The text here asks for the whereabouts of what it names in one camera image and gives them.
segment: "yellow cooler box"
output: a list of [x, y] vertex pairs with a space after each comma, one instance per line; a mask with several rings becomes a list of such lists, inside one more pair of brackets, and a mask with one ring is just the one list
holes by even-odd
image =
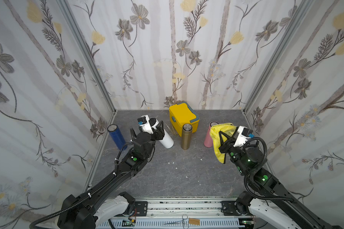
[[182, 127], [186, 123], [191, 124], [193, 132], [196, 132], [199, 120], [199, 115], [186, 102], [170, 106], [170, 121], [180, 137], [182, 135]]

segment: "floral wallpaper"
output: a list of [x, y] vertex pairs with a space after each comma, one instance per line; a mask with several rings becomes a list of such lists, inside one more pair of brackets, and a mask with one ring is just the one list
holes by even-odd
[[83, 190], [111, 117], [89, 69], [56, 2], [0, 1], [0, 228]]
[[280, 181], [344, 228], [344, 1], [312, 4], [246, 114]]
[[118, 109], [242, 109], [300, 4], [68, 2]]

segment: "pink water bottle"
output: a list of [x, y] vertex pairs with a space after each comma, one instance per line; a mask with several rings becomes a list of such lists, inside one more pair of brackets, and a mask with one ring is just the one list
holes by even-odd
[[208, 131], [206, 133], [206, 136], [205, 136], [205, 141], [204, 141], [204, 146], [210, 148], [213, 146], [213, 140], [212, 140], [212, 137], [210, 136], [210, 128], [214, 125], [218, 125], [219, 123], [217, 122], [211, 122], [210, 125], [209, 125], [209, 128], [208, 128]]

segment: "gold water bottle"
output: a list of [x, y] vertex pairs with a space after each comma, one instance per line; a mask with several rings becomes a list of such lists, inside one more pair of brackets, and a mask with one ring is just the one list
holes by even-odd
[[182, 127], [182, 141], [181, 141], [181, 148], [188, 149], [190, 147], [191, 137], [193, 134], [193, 126], [191, 124], [185, 124]]

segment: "gray marble floor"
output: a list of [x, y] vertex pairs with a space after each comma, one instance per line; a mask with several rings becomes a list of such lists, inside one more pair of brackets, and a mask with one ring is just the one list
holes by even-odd
[[[193, 133], [190, 148], [180, 147], [181, 138], [173, 136], [174, 145], [166, 149], [160, 142], [150, 163], [133, 179], [126, 181], [111, 196], [127, 191], [134, 197], [153, 196], [231, 196], [239, 195], [245, 188], [243, 177], [233, 163], [227, 160], [221, 164], [215, 157], [214, 149], [203, 142], [211, 121], [231, 122], [235, 126], [246, 125], [240, 110], [197, 110], [200, 116], [198, 129]], [[131, 139], [129, 128], [138, 134], [137, 118], [148, 114], [172, 126], [168, 110], [120, 110], [114, 123], [117, 124], [126, 141]], [[114, 169], [118, 149], [109, 136], [96, 169], [92, 184], [96, 184]]]

